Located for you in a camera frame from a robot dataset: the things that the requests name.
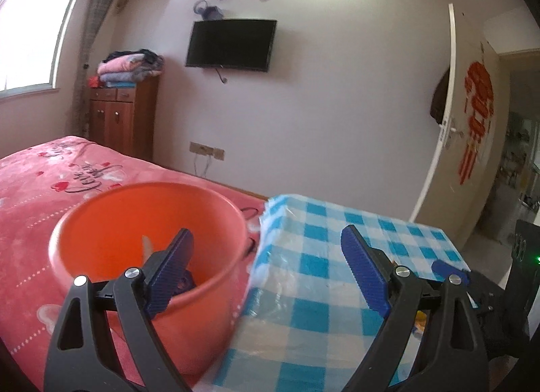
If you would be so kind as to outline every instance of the door handle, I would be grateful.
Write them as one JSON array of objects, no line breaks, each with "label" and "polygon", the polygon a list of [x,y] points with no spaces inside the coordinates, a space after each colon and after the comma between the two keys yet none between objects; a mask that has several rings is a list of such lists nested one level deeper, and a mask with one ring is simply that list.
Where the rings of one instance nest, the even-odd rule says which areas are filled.
[{"label": "door handle", "polygon": [[455,127],[451,127],[448,129],[448,131],[452,132],[453,134],[459,136],[460,138],[464,137],[465,134],[462,131],[458,131]]},{"label": "door handle", "polygon": [[448,131],[446,133],[446,142],[444,143],[445,148],[449,148],[452,143],[453,137],[458,136],[460,139],[463,139],[465,133],[457,129],[455,118],[451,118],[448,123]]}]

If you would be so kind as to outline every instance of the orange bucket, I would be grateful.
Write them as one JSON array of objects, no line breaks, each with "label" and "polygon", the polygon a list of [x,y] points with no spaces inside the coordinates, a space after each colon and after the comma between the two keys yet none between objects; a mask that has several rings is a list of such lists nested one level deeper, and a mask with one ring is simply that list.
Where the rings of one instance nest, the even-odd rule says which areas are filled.
[{"label": "orange bucket", "polygon": [[[187,266],[197,287],[171,299],[152,321],[182,374],[197,375],[226,347],[238,267],[248,247],[241,211],[215,191],[193,185],[143,183],[100,194],[65,214],[49,243],[51,267],[67,293],[74,277],[118,278],[141,267],[142,236],[166,249],[180,228],[193,233]],[[111,328],[122,336],[117,315]]]}]

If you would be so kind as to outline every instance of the wooden cabinet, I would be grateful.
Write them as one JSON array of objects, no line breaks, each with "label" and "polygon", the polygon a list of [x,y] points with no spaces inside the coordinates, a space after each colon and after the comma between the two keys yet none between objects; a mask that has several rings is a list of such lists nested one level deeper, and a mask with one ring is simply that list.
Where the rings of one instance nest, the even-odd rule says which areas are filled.
[{"label": "wooden cabinet", "polygon": [[90,140],[105,145],[105,108],[104,101],[90,101]]},{"label": "wooden cabinet", "polygon": [[149,77],[135,88],[90,89],[90,140],[151,161],[158,83]]}]

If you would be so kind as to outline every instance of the metal screw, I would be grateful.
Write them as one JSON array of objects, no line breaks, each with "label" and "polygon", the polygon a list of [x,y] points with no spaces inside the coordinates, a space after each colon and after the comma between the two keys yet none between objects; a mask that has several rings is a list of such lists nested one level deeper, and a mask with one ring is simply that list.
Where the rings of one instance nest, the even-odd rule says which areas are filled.
[{"label": "metal screw", "polygon": [[86,284],[86,276],[79,275],[73,280],[73,284],[77,287],[84,286]]},{"label": "metal screw", "polygon": [[124,276],[131,279],[139,276],[139,273],[140,270],[137,267],[130,267],[128,270],[125,271]]},{"label": "metal screw", "polygon": [[406,278],[410,275],[410,270],[404,265],[400,265],[399,267],[396,267],[396,275],[401,278]]},{"label": "metal screw", "polygon": [[458,285],[461,284],[461,278],[459,276],[457,276],[457,275],[452,274],[452,275],[448,276],[448,279],[455,286],[458,286]]}]

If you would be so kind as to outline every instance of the curtain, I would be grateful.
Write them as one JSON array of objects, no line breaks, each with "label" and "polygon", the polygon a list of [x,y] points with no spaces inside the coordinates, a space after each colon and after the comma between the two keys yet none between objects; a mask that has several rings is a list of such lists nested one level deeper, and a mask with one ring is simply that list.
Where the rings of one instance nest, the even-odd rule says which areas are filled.
[{"label": "curtain", "polygon": [[113,0],[90,0],[90,5],[88,6],[80,44],[79,69],[77,71],[74,90],[72,134],[76,136],[88,137],[90,100],[84,95],[86,69],[88,68],[90,50],[112,2]]}]

